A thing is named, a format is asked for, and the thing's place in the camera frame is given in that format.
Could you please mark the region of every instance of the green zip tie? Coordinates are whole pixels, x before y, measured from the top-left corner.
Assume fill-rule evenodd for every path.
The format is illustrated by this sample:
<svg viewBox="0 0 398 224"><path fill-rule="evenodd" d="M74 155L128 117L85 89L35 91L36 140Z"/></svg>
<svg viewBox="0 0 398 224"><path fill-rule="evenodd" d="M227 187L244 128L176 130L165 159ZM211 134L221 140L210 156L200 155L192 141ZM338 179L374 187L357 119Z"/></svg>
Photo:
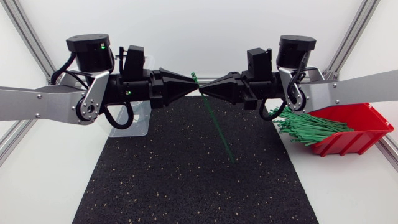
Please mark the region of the green zip tie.
<svg viewBox="0 0 398 224"><path fill-rule="evenodd" d="M277 110L278 108L271 110L270 114ZM287 133L296 138L292 139L291 142L305 143L306 146L323 141L338 132L354 131L347 127L346 123L339 121L318 118L309 114L293 114L288 107L284 108L280 117L285 118L285 120L274 121L279 127L279 133Z"/></svg>
<svg viewBox="0 0 398 224"><path fill-rule="evenodd" d="M191 76L192 76L193 80L195 81L195 83L199 85L197 76L195 75L195 72L192 72L192 73L191 73ZM214 125L216 126L216 128L217 128L217 130L218 130L218 134L220 135L220 138L221 138L221 140L222 140L223 143L224 143L226 152L228 153L229 158L231 159L231 162L234 164L234 163L235 163L234 156L233 156L231 150L229 149L228 143L226 142L226 139L225 139L225 137L224 137L224 134L223 134L223 132L222 132L222 130L221 130L221 128L220 128L218 122L217 122L216 116L214 115L214 112L213 112L213 110L211 109L210 104L209 104L209 102L207 101L207 99L206 99L206 97L204 96L204 94L203 94L203 93L200 93L200 94L201 94L201 97L203 98L203 102L205 102L205 105L206 105L206 107L207 107L207 110L208 110L209 113L210 113L210 116L211 116L211 118L212 118L212 120L213 120L213 122L214 122Z"/></svg>

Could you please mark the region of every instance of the speckled black mat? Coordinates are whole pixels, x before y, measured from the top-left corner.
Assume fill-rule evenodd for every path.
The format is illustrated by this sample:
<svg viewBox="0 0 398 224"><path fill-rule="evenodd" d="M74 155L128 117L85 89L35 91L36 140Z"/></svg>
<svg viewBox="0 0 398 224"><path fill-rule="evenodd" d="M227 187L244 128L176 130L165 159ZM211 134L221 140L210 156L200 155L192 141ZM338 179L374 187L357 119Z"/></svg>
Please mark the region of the speckled black mat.
<svg viewBox="0 0 398 224"><path fill-rule="evenodd" d="M199 96L152 110L149 133L109 138L74 223L317 223L271 122Z"/></svg>

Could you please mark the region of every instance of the red plastic bin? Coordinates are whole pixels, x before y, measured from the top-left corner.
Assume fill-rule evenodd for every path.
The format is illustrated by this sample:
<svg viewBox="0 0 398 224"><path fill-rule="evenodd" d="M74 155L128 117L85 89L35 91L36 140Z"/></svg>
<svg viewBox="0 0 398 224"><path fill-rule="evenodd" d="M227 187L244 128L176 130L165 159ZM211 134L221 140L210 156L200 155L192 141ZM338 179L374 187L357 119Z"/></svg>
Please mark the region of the red plastic bin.
<svg viewBox="0 0 398 224"><path fill-rule="evenodd" d="M312 116L347 123L355 131L336 133L321 142L311 145L315 154L325 157L327 154L357 152L362 155L387 133L394 130L369 103L332 106L310 113Z"/></svg>

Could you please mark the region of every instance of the white floor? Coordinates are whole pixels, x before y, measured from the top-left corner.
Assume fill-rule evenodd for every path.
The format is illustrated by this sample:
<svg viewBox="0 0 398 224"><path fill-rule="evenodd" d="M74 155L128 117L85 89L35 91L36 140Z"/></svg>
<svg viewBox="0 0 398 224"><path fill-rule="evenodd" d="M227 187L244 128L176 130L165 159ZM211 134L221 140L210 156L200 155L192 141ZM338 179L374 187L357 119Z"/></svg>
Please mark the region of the white floor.
<svg viewBox="0 0 398 224"><path fill-rule="evenodd" d="M0 223L71 223L110 130L38 121L0 167ZM398 173L379 149L322 158L281 138L320 223L398 223Z"/></svg>

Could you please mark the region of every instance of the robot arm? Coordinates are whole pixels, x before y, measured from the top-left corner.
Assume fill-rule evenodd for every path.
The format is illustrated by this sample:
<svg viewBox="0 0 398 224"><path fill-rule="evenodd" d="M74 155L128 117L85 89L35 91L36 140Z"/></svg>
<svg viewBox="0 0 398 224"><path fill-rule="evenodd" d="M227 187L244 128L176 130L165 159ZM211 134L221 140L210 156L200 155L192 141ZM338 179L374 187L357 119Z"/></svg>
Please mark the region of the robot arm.
<svg viewBox="0 0 398 224"><path fill-rule="evenodd" d="M120 74L111 74L114 57L106 34L71 37L67 44L71 57L53 74L53 85L36 90L0 87L1 121L51 119L87 125L104 113L115 128L126 129L133 121L130 102L149 100L152 108L161 108L198 88L193 79L163 68L154 71L143 69L144 49L132 45L127 55L124 55L122 47L119 49ZM67 71L74 59L80 71ZM63 73L59 85L55 85ZM86 78L87 85L78 75ZM77 88L76 80L86 89ZM108 105L126 106L127 123L115 122Z"/></svg>
<svg viewBox="0 0 398 224"><path fill-rule="evenodd" d="M263 114L268 98L280 98L295 114L303 114L334 105L347 105L398 100L395 93L398 70L345 81L324 80L316 67L307 62L316 40L311 37L283 35L277 58L278 72L272 72L271 49L248 50L248 70L230 72L200 87L201 93L244 103L245 110L255 110L262 100L260 115L265 120L276 118Z"/></svg>

